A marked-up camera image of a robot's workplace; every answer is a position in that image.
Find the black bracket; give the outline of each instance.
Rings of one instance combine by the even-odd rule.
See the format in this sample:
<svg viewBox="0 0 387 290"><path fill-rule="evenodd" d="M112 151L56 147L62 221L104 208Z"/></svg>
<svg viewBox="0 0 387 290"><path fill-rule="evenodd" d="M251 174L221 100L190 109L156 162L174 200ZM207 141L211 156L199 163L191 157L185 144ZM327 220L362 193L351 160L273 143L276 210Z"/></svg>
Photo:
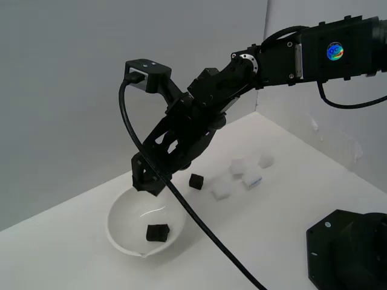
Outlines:
<svg viewBox="0 0 387 290"><path fill-rule="evenodd" d="M319 290L387 289L387 215L336 210L307 231L309 279Z"/></svg>

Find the white bowl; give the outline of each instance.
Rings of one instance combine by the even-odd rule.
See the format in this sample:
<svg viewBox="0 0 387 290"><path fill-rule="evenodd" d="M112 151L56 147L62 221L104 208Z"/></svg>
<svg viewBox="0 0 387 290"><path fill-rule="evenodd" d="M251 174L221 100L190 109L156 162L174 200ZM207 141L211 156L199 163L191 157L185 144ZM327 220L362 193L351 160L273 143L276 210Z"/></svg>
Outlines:
<svg viewBox="0 0 387 290"><path fill-rule="evenodd" d="M113 203L106 223L106 235L119 251L147 257L169 247L179 236L187 213L172 192L165 188L157 197L131 188ZM168 224L170 232L163 242L148 242L148 225Z"/></svg>

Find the cable connector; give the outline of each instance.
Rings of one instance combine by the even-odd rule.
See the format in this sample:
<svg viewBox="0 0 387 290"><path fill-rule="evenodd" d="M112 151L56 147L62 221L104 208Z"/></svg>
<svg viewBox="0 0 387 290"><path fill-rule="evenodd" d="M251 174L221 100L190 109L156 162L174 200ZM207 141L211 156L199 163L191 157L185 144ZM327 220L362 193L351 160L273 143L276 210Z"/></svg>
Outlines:
<svg viewBox="0 0 387 290"><path fill-rule="evenodd" d="M125 74L124 78L125 81L129 82L130 84L138 84L146 79L146 76L140 72L133 71L129 74Z"/></svg>
<svg viewBox="0 0 387 290"><path fill-rule="evenodd" d="M149 94L156 94L161 83L167 83L171 78L172 69L149 59L135 59L125 63L124 79L128 78L130 82L134 77L134 80L138 81L138 74L130 77L134 72L142 74L145 78L138 83L132 82L132 86Z"/></svg>

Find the robotic arm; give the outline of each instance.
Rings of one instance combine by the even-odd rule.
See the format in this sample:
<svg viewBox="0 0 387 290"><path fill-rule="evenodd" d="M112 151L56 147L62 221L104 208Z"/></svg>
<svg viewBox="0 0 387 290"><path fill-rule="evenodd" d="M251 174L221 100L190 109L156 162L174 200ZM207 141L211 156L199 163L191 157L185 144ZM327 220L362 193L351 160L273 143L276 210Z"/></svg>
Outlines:
<svg viewBox="0 0 387 290"><path fill-rule="evenodd" d="M141 82L133 82L132 86L161 94L166 100L166 116L145 139L143 147L171 179L173 173L188 168L202 154L216 130L226 124L226 110L244 93L266 86L317 82L322 99L329 105L363 108L387 97L359 105L338 105L327 100L322 84L362 74L374 76L377 71L386 70L387 21L347 16L313 28L290 27L261 45L234 52L222 71L206 68L189 85L188 92L181 92L171 80L170 68L147 59L126 62L124 79L137 73ZM141 153L132 158L132 171L133 186L139 191L157 196L165 187Z"/></svg>

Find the black cube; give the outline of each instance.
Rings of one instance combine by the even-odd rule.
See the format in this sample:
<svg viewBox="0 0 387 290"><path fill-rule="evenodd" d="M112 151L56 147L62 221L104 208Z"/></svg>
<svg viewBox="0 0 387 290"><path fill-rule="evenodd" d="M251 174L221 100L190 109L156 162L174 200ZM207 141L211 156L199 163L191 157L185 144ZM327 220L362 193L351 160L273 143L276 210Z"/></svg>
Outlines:
<svg viewBox="0 0 387 290"><path fill-rule="evenodd" d="M189 186L201 190L203 187L204 177L197 174L191 174L191 177L189 179Z"/></svg>
<svg viewBox="0 0 387 290"><path fill-rule="evenodd" d="M149 242L166 242L170 229L167 224L148 225L146 240Z"/></svg>

